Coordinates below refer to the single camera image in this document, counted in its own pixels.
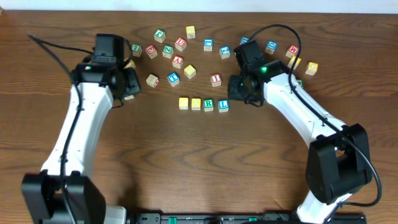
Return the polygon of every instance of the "white wall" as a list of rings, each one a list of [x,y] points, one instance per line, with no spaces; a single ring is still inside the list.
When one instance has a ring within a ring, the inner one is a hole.
[[[398,14],[398,0],[0,0],[3,9]]]

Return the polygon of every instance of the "wooden table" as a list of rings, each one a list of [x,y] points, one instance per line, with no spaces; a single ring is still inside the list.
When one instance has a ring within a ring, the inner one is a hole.
[[[302,38],[302,62],[295,74],[305,90],[327,111],[348,125],[366,128],[372,162],[384,195],[373,208],[345,206],[364,212],[369,223],[395,223],[398,213],[398,18],[392,15],[181,13],[181,12],[45,12],[4,11],[0,17],[0,223],[30,223],[20,184],[27,172],[39,172],[58,138],[68,108],[70,82],[62,69],[27,33],[56,44],[90,50],[95,34],[121,35],[159,55],[136,59],[142,93],[106,118],[95,155],[93,182],[109,204],[162,210],[165,213],[294,210],[308,188],[307,147],[296,130],[273,107],[231,101],[228,113],[180,111],[178,98],[226,99],[228,77],[238,74],[234,57],[220,58],[223,45],[235,48],[242,36],[258,28],[286,24]],[[196,39],[178,52],[197,75],[172,88],[174,71],[161,56],[163,44],[154,32],[166,31],[166,44],[195,25]],[[203,39],[215,40],[203,52]],[[282,29],[256,37],[265,49],[278,42],[270,60],[285,63],[296,40]],[[70,69],[85,56],[53,49]],[[319,63],[314,77],[304,75],[309,61]],[[152,88],[146,77],[160,84]],[[211,87],[210,75],[223,83]],[[376,184],[350,200],[370,202]]]

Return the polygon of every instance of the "green block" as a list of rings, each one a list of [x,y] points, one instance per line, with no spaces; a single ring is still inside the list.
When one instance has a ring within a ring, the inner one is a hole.
[[[212,108],[214,107],[213,99],[203,100],[203,106],[205,108]]]
[[[169,224],[177,224],[177,218],[169,218]]]
[[[157,36],[158,38],[162,38],[164,35],[165,32],[160,29],[155,32],[155,36]]]
[[[172,50],[173,50],[173,47],[169,46],[169,45],[165,45],[163,48],[163,52],[168,53],[168,54],[171,53]]]
[[[139,52],[139,49],[141,48],[141,46],[140,45],[136,45],[136,44],[133,44],[132,46],[131,46],[131,50],[133,51],[133,52]]]
[[[297,80],[297,82],[301,86],[301,88],[304,88],[304,80]]]

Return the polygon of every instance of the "black cable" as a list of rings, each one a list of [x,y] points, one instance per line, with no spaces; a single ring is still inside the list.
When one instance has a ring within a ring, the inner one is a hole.
[[[248,42],[254,37],[256,36],[258,33],[262,32],[263,30],[266,30],[268,28],[272,28],[272,27],[282,27],[285,29],[288,29],[289,31],[291,31],[297,38],[298,41],[298,52],[296,55],[296,58],[294,59],[293,65],[291,66],[290,70],[289,70],[289,74],[288,74],[288,82],[289,82],[289,86],[291,91],[296,95],[296,97],[315,115],[317,116],[324,124],[326,124],[327,126],[329,126],[329,128],[331,128],[332,130],[334,130],[336,133],[340,134],[341,137],[362,157],[362,159],[365,161],[366,165],[370,168],[373,176],[374,176],[374,180],[376,181],[377,184],[377,197],[376,199],[371,202],[371,203],[357,203],[357,202],[339,202],[337,204],[337,206],[339,205],[352,205],[352,206],[357,206],[357,207],[371,207],[374,206],[375,204],[380,202],[381,199],[381,195],[382,195],[382,185],[381,185],[381,181],[380,181],[380,177],[377,174],[374,166],[372,165],[371,161],[362,153],[362,151],[357,147],[357,145],[355,145],[355,143],[350,140],[344,133],[342,133],[338,128],[336,128],[334,125],[332,125],[327,118],[324,118],[320,113],[318,113],[314,108],[312,108],[311,105],[309,105],[300,95],[299,93],[296,91],[295,87],[293,86],[292,83],[292,73],[293,73],[293,69],[295,67],[295,64],[297,62],[297,59],[300,57],[300,53],[301,53],[301,39],[298,35],[298,33],[293,30],[292,28],[290,28],[289,26],[286,25],[282,25],[282,24],[273,24],[273,25],[269,25],[269,26],[265,26],[261,29],[259,29],[258,31],[256,31],[248,40]]]
[[[75,87],[76,93],[78,95],[78,99],[79,99],[79,104],[76,108],[76,115],[75,118],[73,119],[72,125],[70,126],[70,130],[68,133],[68,136],[65,140],[65,145],[63,146],[63,150],[62,150],[62,155],[61,155],[61,164],[60,164],[60,180],[61,180],[61,191],[62,191],[62,197],[63,197],[63,202],[65,204],[65,207],[70,215],[70,218],[72,219],[73,224],[77,224],[76,221],[76,217],[75,214],[72,211],[72,208],[70,206],[70,202],[69,202],[69,198],[68,198],[68,192],[66,190],[66,183],[65,183],[65,163],[67,161],[67,152],[68,152],[68,146],[69,146],[69,142],[72,138],[72,134],[73,134],[73,130],[75,129],[75,126],[77,124],[80,112],[81,112],[81,105],[82,105],[82,99],[81,99],[81,95],[79,92],[79,89],[77,88],[77,84],[74,83],[74,81],[72,80],[72,76],[69,72],[69,69],[67,68],[67,66],[50,50],[48,49],[44,43],[43,40],[40,40],[37,37],[34,37],[31,34],[28,34],[28,36],[34,40],[39,46],[41,46],[47,53],[49,53],[51,55],[51,57],[59,63],[59,65],[64,69],[64,71],[68,74],[68,76],[70,77],[73,86]]]
[[[43,43],[43,44],[47,44],[47,45],[52,46],[52,47],[58,47],[58,48],[60,48],[60,49],[65,49],[65,50],[76,50],[76,51],[88,53],[88,54],[91,54],[91,55],[94,54],[93,52],[88,51],[88,50],[85,50],[85,49],[78,49],[78,48],[75,48],[75,47],[64,47],[64,46],[61,46],[61,45],[52,44],[52,43],[47,42],[47,41],[44,41],[44,40],[40,40],[40,41],[41,41],[41,43]]]

